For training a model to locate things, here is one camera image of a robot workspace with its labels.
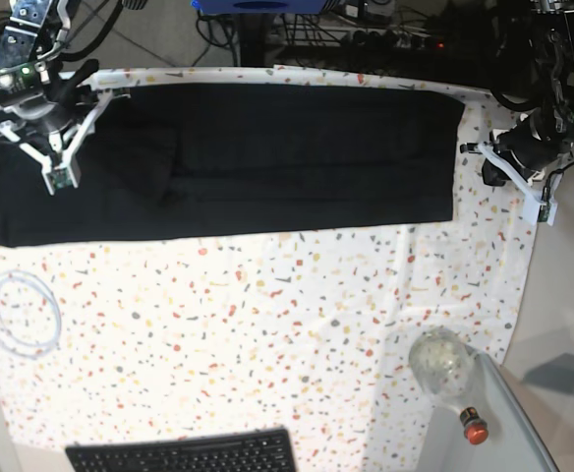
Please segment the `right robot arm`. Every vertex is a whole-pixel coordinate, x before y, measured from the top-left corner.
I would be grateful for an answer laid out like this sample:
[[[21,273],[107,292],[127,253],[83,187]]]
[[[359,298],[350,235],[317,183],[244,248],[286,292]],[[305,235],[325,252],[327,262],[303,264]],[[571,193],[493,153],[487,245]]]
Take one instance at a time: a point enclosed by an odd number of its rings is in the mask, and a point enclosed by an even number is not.
[[[91,53],[126,9],[119,1],[99,34],[84,49],[68,51],[74,8],[68,1],[15,1],[0,36],[0,142],[18,148],[40,166],[49,194],[80,184],[77,153],[116,98],[86,80],[99,69]]]

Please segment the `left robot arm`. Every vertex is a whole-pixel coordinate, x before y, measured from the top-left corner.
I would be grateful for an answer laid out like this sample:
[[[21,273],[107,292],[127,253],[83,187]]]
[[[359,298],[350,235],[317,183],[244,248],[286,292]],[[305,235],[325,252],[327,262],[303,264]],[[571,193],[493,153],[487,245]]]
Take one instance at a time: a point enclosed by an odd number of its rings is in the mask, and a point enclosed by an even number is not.
[[[486,185],[523,193],[524,220],[553,224],[554,193],[573,165],[574,1],[498,1],[494,10],[490,93],[519,118],[460,150],[483,157]]]

